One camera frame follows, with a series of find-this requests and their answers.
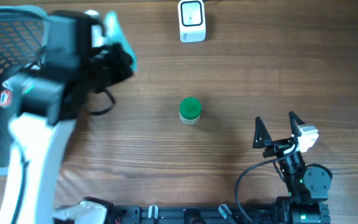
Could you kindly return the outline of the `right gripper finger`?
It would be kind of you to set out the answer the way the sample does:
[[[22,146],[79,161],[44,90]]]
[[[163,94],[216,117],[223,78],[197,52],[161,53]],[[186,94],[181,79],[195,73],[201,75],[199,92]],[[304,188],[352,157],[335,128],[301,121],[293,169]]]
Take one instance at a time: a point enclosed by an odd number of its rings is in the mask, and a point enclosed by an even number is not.
[[[260,116],[255,118],[255,133],[252,147],[266,148],[272,145],[272,138]]]
[[[290,127],[291,127],[291,133],[298,137],[301,136],[300,134],[300,130],[299,130],[299,126],[300,125],[304,125],[305,122],[303,122],[296,114],[294,111],[290,111],[289,112],[289,120],[290,120]]]

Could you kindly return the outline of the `green lid jar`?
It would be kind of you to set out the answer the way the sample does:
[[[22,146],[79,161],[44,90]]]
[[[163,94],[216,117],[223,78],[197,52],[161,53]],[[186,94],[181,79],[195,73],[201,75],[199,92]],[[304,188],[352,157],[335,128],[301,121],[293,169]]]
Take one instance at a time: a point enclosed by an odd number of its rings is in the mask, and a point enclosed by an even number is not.
[[[187,125],[193,125],[201,117],[202,105],[199,99],[188,97],[180,103],[179,115],[180,120]]]

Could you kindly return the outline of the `mint green wipes packet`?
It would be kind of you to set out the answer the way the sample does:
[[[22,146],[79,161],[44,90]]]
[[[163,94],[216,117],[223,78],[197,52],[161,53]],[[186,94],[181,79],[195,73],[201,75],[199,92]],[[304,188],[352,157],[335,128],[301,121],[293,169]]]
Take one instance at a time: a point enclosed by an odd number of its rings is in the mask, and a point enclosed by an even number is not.
[[[137,58],[130,43],[126,39],[124,31],[120,25],[117,14],[114,11],[109,11],[104,18],[104,26],[106,29],[105,43],[108,45],[121,44],[123,50],[128,53],[133,60],[131,69],[136,72],[138,69]]]

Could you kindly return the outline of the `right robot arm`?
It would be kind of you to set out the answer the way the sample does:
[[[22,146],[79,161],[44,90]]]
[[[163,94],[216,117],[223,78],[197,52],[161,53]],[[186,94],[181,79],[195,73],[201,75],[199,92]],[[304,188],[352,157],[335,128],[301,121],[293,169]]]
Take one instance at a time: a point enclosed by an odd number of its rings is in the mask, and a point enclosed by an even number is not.
[[[289,112],[291,136],[273,140],[262,118],[255,119],[252,147],[264,149],[265,158],[273,157],[275,170],[288,190],[287,197],[277,197],[271,213],[258,219],[264,223],[329,223],[328,190],[332,172],[320,164],[306,164],[303,154],[319,138],[318,129],[303,122],[294,112]]]

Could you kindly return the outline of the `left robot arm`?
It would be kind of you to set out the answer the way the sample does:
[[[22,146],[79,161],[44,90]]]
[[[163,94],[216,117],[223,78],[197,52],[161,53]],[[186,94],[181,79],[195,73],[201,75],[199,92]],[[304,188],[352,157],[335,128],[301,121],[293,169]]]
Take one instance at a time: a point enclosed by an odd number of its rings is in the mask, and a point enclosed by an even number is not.
[[[45,17],[39,58],[10,79],[15,112],[0,223],[108,223],[113,205],[85,198],[54,209],[67,144],[90,93],[133,75],[137,62],[115,12],[55,11]]]

